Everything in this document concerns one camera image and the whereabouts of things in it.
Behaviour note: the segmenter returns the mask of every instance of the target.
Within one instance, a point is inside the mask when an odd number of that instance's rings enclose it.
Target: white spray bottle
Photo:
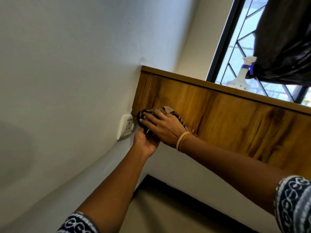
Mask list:
[[[246,74],[247,74],[250,66],[252,65],[253,62],[256,61],[256,59],[257,59],[257,57],[255,57],[255,56],[243,58],[244,65],[242,65],[238,76],[234,80],[228,81],[226,86],[231,87],[231,88],[240,89],[243,91],[248,91],[250,86],[246,83],[245,77],[246,77]]]

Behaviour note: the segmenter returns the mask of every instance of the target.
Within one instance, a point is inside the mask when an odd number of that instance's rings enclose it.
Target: hand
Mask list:
[[[159,146],[160,140],[155,136],[149,136],[144,133],[144,129],[140,128],[135,134],[133,147],[139,149],[147,158],[153,155]]]
[[[159,119],[152,114],[145,113],[150,122],[144,119],[140,119],[140,122],[160,138],[164,144],[176,148],[178,139],[186,132],[186,129],[174,115],[166,114],[158,109],[153,112]]]

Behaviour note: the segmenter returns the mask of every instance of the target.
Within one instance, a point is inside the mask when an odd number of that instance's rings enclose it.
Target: wall socket plate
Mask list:
[[[134,121],[131,114],[123,114],[121,117],[117,140],[130,135],[134,131]]]

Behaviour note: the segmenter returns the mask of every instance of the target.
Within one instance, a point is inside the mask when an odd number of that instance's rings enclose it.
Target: black plastic bag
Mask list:
[[[311,0],[268,1],[255,32],[257,61],[246,78],[311,87],[310,11]]]

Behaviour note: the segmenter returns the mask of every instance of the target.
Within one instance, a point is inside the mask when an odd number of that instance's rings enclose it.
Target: sleeve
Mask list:
[[[283,233],[311,232],[311,181],[301,176],[281,180],[274,207],[276,221]]]
[[[72,213],[57,230],[57,233],[100,233],[88,216],[81,212]]]

